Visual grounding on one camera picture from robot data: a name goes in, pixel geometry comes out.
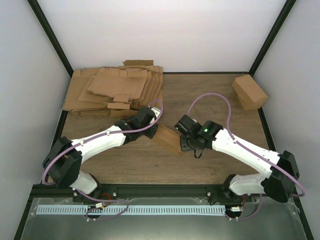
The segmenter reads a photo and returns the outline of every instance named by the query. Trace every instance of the black metal frame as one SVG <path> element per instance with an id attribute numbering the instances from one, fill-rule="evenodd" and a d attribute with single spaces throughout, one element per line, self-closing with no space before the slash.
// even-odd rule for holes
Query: black metal frame
<path id="1" fill-rule="evenodd" d="M 257 57 L 255 58 L 255 61 L 252 64 L 252 67 L 250 68 L 249 72 L 247 71 L 240 71 L 240 72 L 164 72 L 164 74 L 250 74 L 253 76 L 255 72 L 257 71 L 260 63 L 262 62 L 264 56 L 266 55 L 269 47 L 271 46 L 273 40 L 277 36 L 277 33 L 279 32 L 281 26 L 283 25 L 284 21 L 286 20 L 287 16 L 290 13 L 290 10 L 294 6 L 296 0 L 287 0 L 279 13 L 272 29 L 270 30 L 260 52 L 258 53 Z M 34 14 L 38 18 L 41 26 L 43 27 L 43 30 L 47 34 L 52 46 L 56 50 L 61 62 L 63 63 L 66 71 L 70 75 L 70 77 L 73 74 L 73 69 L 62 49 L 62 47 L 59 44 L 58 39 L 56 38 L 52 28 L 50 27 L 50 24 L 43 13 L 39 3 L 37 0 L 28 0 L 28 3 L 30 4 L 32 10 L 34 11 Z M 258 110 L 259 117 L 262 123 L 262 127 L 264 130 L 264 134 L 266 137 L 266 141 L 268 144 L 268 147 L 270 150 L 275 151 L 276 147 L 273 142 L 267 120 L 264 114 L 264 111 L 262 108 Z M 62 111 L 58 126 L 54 135 L 53 144 L 56 142 L 58 138 L 61 137 L 64 124 L 67 118 L 68 112 Z M 221 185 L 203 185 L 203 184 L 188 184 L 188 185 L 158 185 L 158 184 L 148 184 L 148 185 L 142 185 L 142 184 L 103 184 L 107 188 L 113 188 L 115 191 L 117 191 L 117 197 L 123 197 L 123 198 L 132 198 L 132 197 L 181 197 L 181 198 L 207 198 L 207 192 L 212 191 L 215 192 L 215 189 L 219 189 Z M 30 207 L 33 201 L 33 198 L 72 198 L 73 197 L 73 191 L 71 189 L 58 189 L 55 186 L 46 186 L 42 184 L 37 184 L 32 187 L 29 199 L 27 201 L 25 210 L 23 212 L 20 224 L 18 226 L 15 240 L 19 240 L 22 236 L 26 219 L 28 217 L 28 213 L 30 211 Z M 301 202 L 299 198 L 295 197 L 294 202 L 296 206 L 299 208 L 299 217 L 303 224 L 304 232 L 306 234 L 306 237 L 308 240 L 313 240 L 313 235 L 311 233 L 308 221 L 306 219 L 303 207 L 301 205 Z"/>

